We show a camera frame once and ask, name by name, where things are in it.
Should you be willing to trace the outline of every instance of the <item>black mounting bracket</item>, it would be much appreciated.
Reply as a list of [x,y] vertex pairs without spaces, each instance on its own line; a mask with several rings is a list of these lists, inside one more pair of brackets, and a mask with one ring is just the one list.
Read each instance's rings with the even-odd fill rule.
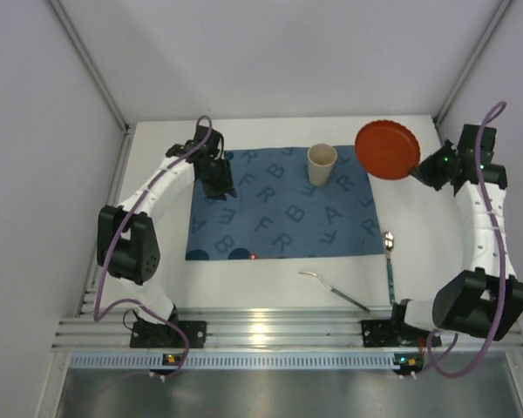
[[[184,332],[190,348],[203,348],[207,337],[207,323],[204,320],[178,320],[174,309],[169,321]],[[131,348],[184,348],[180,335],[164,324],[153,324],[136,315],[132,327]]]
[[[122,206],[104,206],[98,213],[97,263],[103,266],[106,253],[127,212]],[[146,213],[135,213],[126,225],[130,238],[120,237],[114,248],[108,273],[112,277],[128,279],[137,285],[157,271],[160,263],[160,250],[153,228],[153,220]]]
[[[173,145],[165,155],[167,157],[185,155],[197,146],[207,133],[207,127],[196,126],[194,139],[188,140],[184,145]],[[236,197],[233,174],[230,162],[225,158],[224,147],[225,139],[220,132],[212,129],[206,144],[186,159],[187,163],[194,165],[195,178],[201,182],[203,192],[208,199],[227,200],[227,194]]]
[[[467,181],[478,184],[479,177],[474,160],[478,130],[478,125],[464,125],[457,147],[446,140],[440,149],[411,171],[411,176],[435,190],[440,190],[445,184],[450,183],[454,195],[457,195]],[[495,143],[496,130],[485,128],[480,147],[480,170],[486,183],[496,184],[504,190],[507,188],[506,168],[492,163]]]
[[[428,332],[412,327],[397,327],[391,320],[361,320],[365,348],[418,347],[419,340],[426,342]],[[432,339],[433,347],[440,347],[440,337]]]

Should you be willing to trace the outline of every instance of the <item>beige paper cup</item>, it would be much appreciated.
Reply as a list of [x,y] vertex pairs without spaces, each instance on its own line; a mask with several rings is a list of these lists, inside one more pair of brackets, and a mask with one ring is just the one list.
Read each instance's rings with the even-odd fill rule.
[[312,185],[325,185],[337,161],[337,151],[327,144],[317,144],[308,150],[308,177]]

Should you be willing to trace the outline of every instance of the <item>blue mat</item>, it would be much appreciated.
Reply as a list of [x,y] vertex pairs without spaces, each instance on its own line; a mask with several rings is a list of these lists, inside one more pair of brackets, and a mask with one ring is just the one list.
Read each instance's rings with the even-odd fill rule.
[[308,148],[226,152],[238,198],[194,185],[187,260],[342,257],[384,252],[368,174],[337,146],[328,183],[308,181]]

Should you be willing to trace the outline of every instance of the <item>white table surface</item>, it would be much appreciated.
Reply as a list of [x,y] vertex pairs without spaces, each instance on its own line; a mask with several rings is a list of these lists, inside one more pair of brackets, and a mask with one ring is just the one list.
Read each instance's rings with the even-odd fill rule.
[[[228,150],[281,146],[354,144],[365,124],[383,117],[273,118],[215,120]],[[388,117],[417,137],[421,159],[438,149],[430,116]],[[135,192],[153,173],[173,144],[194,135],[194,121],[144,122],[137,125],[120,200]],[[462,225],[451,187],[440,192],[413,178],[385,181],[370,176],[377,216],[392,231],[392,263],[397,301],[430,299],[460,272]],[[358,257],[185,261],[192,201],[188,187],[173,202],[156,230],[161,250],[157,273],[178,307],[348,307],[301,270],[321,274],[332,286],[369,307],[389,306],[384,255]],[[119,282],[107,277],[102,306],[127,297]]]

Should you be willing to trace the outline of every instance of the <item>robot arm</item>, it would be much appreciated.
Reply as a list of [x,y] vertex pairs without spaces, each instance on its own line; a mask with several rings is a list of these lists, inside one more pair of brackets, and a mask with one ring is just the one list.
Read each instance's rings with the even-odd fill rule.
[[[160,167],[136,193],[117,207],[103,207],[98,216],[97,260],[103,266],[108,246],[122,219],[145,193],[145,199],[131,217],[125,234],[115,247],[108,273],[119,278],[134,299],[161,318],[171,321],[177,320],[174,304],[160,284],[162,278],[156,274],[161,254],[155,226],[159,224],[174,198],[196,179],[201,181],[209,199],[226,199],[226,194],[236,197],[230,164],[224,158],[222,150],[224,139],[217,131],[211,131],[207,142],[197,152],[174,164],[206,135],[207,128],[198,125],[194,139],[168,150]],[[139,317],[147,323],[160,323],[141,309]]]
[[[438,328],[485,338],[492,327],[499,290],[500,254],[478,186],[473,154],[477,130],[476,125],[465,125],[457,150],[447,141],[412,173],[436,190],[448,181],[452,184],[464,225],[464,255],[461,273],[442,288],[434,300],[404,300],[394,306],[392,321],[401,328],[425,331]],[[492,164],[495,132],[493,128],[486,128],[481,169],[492,213],[507,248],[503,215],[507,179],[505,168]],[[494,340],[501,340],[523,312],[523,283],[516,280],[507,251],[505,257],[506,297]]]

